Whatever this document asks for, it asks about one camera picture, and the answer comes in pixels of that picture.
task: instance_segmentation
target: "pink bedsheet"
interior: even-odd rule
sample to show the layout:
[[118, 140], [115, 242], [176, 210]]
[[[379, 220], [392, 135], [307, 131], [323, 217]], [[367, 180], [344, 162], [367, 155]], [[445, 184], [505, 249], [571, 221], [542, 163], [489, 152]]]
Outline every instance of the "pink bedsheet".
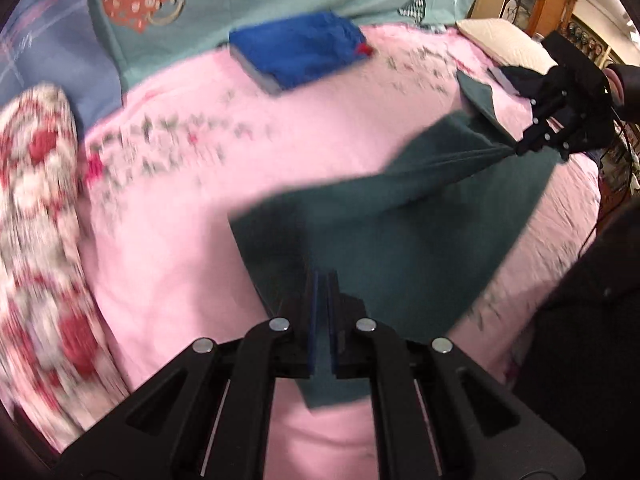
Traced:
[[[364, 33], [377, 50], [370, 62], [277, 98], [226, 49], [187, 60], [132, 90], [87, 135], [82, 262], [131, 386], [200, 336], [225, 342], [266, 319], [229, 213], [289, 187], [379, 171], [462, 106], [458, 68], [490, 81], [491, 61], [455, 33]], [[500, 122], [521, 135], [529, 104], [495, 84], [494, 99]], [[452, 330], [501, 380], [516, 338], [596, 220], [596, 179], [586, 157], [558, 166], [519, 242]], [[268, 479], [373, 479], [375, 457], [368, 400], [310, 412], [295, 383], [278, 382]]]

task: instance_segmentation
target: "dark green cloth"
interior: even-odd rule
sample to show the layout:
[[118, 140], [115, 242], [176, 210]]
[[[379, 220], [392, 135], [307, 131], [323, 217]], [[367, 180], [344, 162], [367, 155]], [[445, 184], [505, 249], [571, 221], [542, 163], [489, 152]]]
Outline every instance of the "dark green cloth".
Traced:
[[[340, 290], [404, 338], [445, 334], [487, 286], [542, 195], [559, 155], [517, 157], [495, 119], [491, 87], [459, 73], [479, 111], [444, 117], [382, 174], [288, 192], [231, 227], [270, 314], [302, 293], [306, 269], [335, 269]], [[336, 381], [319, 320], [316, 374], [301, 381], [309, 406], [368, 393]]]

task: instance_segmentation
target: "black cable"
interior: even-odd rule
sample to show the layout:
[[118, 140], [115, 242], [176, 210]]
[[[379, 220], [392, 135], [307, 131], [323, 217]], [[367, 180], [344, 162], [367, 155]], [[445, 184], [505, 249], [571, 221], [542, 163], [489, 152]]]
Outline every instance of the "black cable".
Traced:
[[593, 229], [591, 229], [591, 231], [587, 235], [586, 240], [582, 244], [582, 247], [580, 247], [580, 250], [578, 251], [578, 258], [580, 258], [582, 256], [582, 252], [584, 251], [584, 248], [589, 243], [589, 240], [591, 239], [591, 236], [593, 235], [593, 233], [598, 229], [598, 226], [601, 225], [607, 218], [609, 218], [609, 216], [612, 213], [616, 212], [623, 205], [623, 203], [625, 203], [626, 197], [631, 192], [631, 181], [633, 180], [633, 176], [634, 176], [634, 173], [633, 173], [634, 158], [633, 158], [633, 155], [632, 155], [633, 151], [631, 150], [631, 142], [629, 141], [629, 136], [626, 133], [626, 124], [624, 124], [622, 122], [622, 120], [620, 119], [620, 116], [618, 115], [617, 111], [613, 110], [613, 113], [616, 115], [616, 122], [618, 123], [618, 126], [620, 126], [620, 130], [622, 131], [622, 133], [625, 136], [626, 147], [627, 147], [628, 152], [629, 152], [629, 159], [630, 159], [629, 160], [629, 178], [628, 178], [628, 182], [626, 183], [625, 193], [622, 196], [622, 198], [620, 199], [620, 202], [618, 202], [618, 204], [616, 204], [616, 206], [611, 208], [606, 213], [606, 215], [604, 215], [602, 218], [600, 218], [598, 221], [596, 221], [595, 225], [593, 226]]

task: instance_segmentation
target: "floral pillow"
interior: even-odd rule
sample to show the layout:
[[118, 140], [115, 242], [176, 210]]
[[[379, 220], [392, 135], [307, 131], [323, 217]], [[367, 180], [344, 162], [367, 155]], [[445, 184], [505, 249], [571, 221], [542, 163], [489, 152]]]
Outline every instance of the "floral pillow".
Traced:
[[76, 247], [76, 147], [53, 85], [0, 111], [0, 390], [60, 451], [127, 394]]

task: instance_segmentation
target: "metal rivet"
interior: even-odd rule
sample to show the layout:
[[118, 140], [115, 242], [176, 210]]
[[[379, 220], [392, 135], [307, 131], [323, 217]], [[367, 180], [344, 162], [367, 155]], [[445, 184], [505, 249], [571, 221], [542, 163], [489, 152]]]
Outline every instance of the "metal rivet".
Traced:
[[196, 339], [196, 341], [194, 341], [193, 345], [191, 346], [196, 354], [208, 354], [213, 350], [213, 347], [213, 341], [208, 337], [201, 337], [200, 339]]
[[286, 317], [274, 317], [269, 322], [269, 328], [274, 332], [286, 332], [290, 326], [289, 320]]
[[361, 332], [373, 332], [377, 326], [376, 322], [368, 317], [356, 321], [356, 328]]
[[453, 350], [453, 343], [446, 337], [439, 337], [431, 342], [431, 348], [439, 354], [448, 354]]

